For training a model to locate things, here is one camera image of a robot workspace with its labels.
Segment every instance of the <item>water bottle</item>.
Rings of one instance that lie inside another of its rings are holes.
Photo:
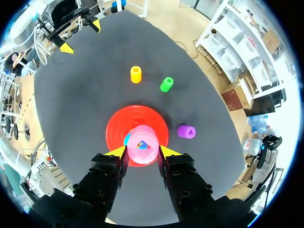
[[[270,129],[270,126],[266,124],[260,126],[255,125],[251,127],[251,132],[257,134],[264,134],[267,132],[268,129]]]
[[[268,115],[254,115],[248,117],[247,121],[250,126],[260,126],[265,124],[267,118]]]

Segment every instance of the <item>wall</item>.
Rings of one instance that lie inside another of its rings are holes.
[[[286,102],[282,103],[282,107],[277,108],[275,113],[268,114],[267,120],[276,135],[283,138],[276,160],[277,167],[284,168],[282,177],[286,175],[291,164],[299,138],[301,103],[297,79],[286,83],[285,92]]]

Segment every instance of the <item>wooden floor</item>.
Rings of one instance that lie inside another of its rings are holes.
[[[130,0],[133,3],[143,2],[140,0]],[[193,41],[198,39],[209,20],[202,14],[192,8],[179,8],[179,0],[151,0],[148,6],[148,16],[146,20],[155,27],[162,30],[172,40],[182,42],[190,57],[195,57],[197,51],[193,45]],[[140,14],[133,6],[127,6],[127,10]],[[214,88],[220,95],[220,91],[229,83],[224,75],[218,75],[214,66],[203,57],[200,53],[194,59],[196,64],[208,77]],[[22,110],[21,118],[18,122],[18,127],[23,130],[24,123],[28,123],[30,127],[30,141],[27,141],[23,135],[20,135],[18,141],[12,140],[13,146],[17,149],[34,148],[39,141],[43,139],[43,134],[40,128],[39,119],[36,112],[35,98],[34,98],[34,78],[31,75],[20,79],[22,84]],[[237,110],[229,113],[233,121],[240,141],[251,136],[250,127],[247,124],[247,118],[243,110]],[[248,189],[242,188],[242,193],[233,190],[233,198],[243,198]]]

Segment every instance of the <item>pink cup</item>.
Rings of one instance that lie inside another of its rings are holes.
[[[150,148],[139,149],[137,145],[141,141],[145,141]],[[133,128],[127,148],[129,157],[138,164],[148,164],[154,161],[159,150],[159,143],[154,130],[147,125],[139,125]]]

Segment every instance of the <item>blue object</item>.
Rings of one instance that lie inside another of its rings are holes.
[[[130,136],[131,136],[131,132],[128,133],[127,136],[124,138],[124,140],[123,140],[124,146],[126,146],[128,144]],[[141,150],[146,150],[146,149],[148,149],[148,144],[146,144],[145,141],[140,141],[138,148]]]
[[[126,0],[122,0],[122,6],[126,5]],[[117,2],[112,2],[112,7],[117,7]]]
[[[251,131],[252,133],[258,133],[258,134],[264,134],[266,131],[270,128],[270,126],[267,126],[266,123],[263,125],[258,126],[252,126]]]
[[[268,118],[268,115],[255,115],[248,117],[248,124],[251,126],[260,126],[266,124],[266,119]]]

